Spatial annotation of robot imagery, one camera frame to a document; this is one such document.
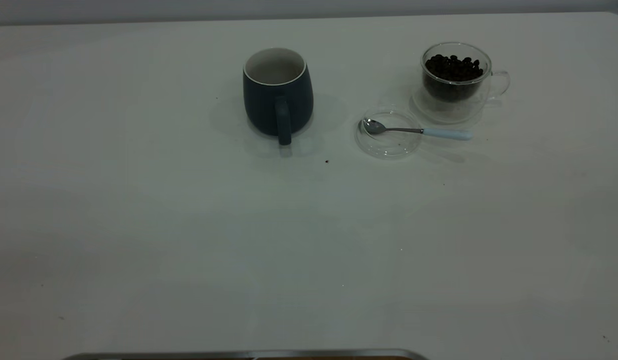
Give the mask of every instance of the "glass cup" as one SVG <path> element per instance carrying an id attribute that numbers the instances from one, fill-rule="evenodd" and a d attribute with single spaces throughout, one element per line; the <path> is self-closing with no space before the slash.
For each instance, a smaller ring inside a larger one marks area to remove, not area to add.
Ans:
<path id="1" fill-rule="evenodd" d="M 427 60 L 436 55 L 451 57 L 455 55 L 460 61 L 471 58 L 479 61 L 482 75 L 472 80 L 451 81 L 437 77 L 426 66 Z M 507 71 L 493 72 L 491 59 L 479 48 L 461 42 L 444 42 L 433 45 L 422 55 L 422 85 L 413 93 L 413 101 L 418 109 L 433 121 L 456 124 L 475 116 L 484 107 L 487 100 L 493 100 L 507 91 L 511 78 Z M 505 78 L 502 86 L 491 87 L 491 77 Z"/>

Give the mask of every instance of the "spoon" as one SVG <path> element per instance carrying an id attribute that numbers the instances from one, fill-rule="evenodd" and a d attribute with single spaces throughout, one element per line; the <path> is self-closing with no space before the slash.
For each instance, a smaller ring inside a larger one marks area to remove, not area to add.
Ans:
<path id="1" fill-rule="evenodd" d="M 383 132 L 407 132 L 418 133 L 430 137 L 453 139 L 455 141 L 470 141 L 473 137 L 473 132 L 468 130 L 447 130 L 447 129 L 407 129 L 404 127 L 389 127 L 382 125 L 381 122 L 364 118 L 362 120 L 364 129 L 371 135 L 382 134 Z"/>

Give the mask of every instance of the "light blue spoon handle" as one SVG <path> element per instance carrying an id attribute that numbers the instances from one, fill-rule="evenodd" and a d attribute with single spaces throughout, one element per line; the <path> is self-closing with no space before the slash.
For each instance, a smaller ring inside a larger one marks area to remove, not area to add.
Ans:
<path id="1" fill-rule="evenodd" d="M 473 132 L 468 130 L 424 129 L 422 133 L 430 137 L 454 139 L 455 141 L 470 141 L 473 139 Z"/>

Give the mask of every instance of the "white wall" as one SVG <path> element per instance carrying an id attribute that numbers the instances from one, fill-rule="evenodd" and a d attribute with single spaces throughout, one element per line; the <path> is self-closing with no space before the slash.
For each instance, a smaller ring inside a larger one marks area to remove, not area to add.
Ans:
<path id="1" fill-rule="evenodd" d="M 0 0 L 0 25 L 614 9 L 618 0 Z"/>

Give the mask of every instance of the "clear glass saucer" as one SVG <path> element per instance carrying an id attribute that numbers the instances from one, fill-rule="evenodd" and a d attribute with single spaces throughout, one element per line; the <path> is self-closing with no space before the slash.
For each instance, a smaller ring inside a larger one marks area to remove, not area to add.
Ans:
<path id="1" fill-rule="evenodd" d="M 392 106 L 369 109 L 364 118 L 382 123 L 387 128 L 420 129 L 420 124 L 411 112 Z M 367 154 L 380 159 L 397 159 L 413 153 L 422 141 L 422 135 L 413 132 L 386 131 L 371 135 L 362 122 L 355 126 L 355 142 Z"/>

